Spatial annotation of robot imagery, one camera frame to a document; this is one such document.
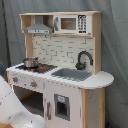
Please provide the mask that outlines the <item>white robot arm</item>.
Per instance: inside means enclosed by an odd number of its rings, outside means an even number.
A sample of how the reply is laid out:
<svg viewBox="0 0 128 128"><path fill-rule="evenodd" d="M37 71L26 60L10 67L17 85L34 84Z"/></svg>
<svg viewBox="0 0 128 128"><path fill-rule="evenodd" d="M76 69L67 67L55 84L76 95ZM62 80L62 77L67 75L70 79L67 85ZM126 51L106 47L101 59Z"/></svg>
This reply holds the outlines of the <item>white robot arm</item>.
<svg viewBox="0 0 128 128"><path fill-rule="evenodd" d="M43 117L29 112L3 78L4 65L0 61L0 123L13 128L46 128Z"/></svg>

